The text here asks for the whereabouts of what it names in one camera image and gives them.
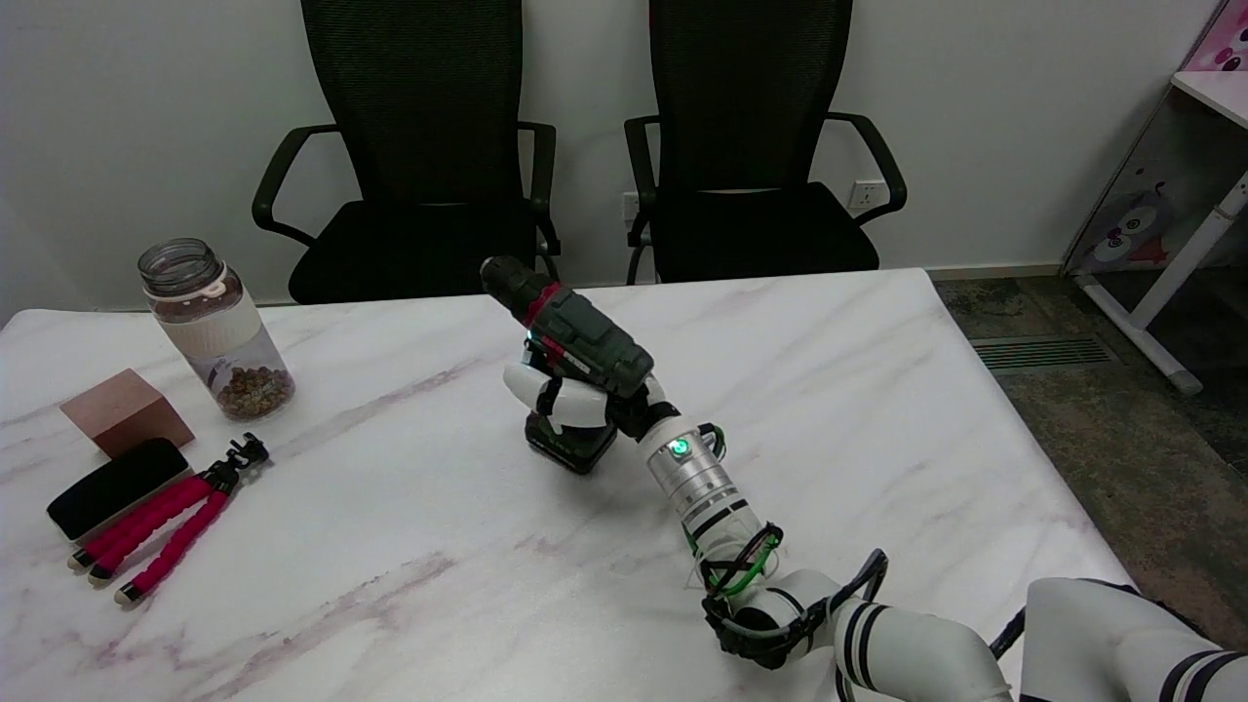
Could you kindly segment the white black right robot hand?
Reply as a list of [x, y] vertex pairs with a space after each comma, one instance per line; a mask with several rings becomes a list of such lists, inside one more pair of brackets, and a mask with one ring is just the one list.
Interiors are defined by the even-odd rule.
[[535, 339], [525, 339], [525, 351], [518, 363], [503, 372], [503, 381], [512, 395], [542, 418], [548, 418], [557, 431], [562, 428], [607, 428], [640, 441], [664, 418], [681, 413], [666, 396], [654, 376], [648, 376], [641, 390], [625, 397], [592, 385], [574, 371], [567, 360], [543, 347]]

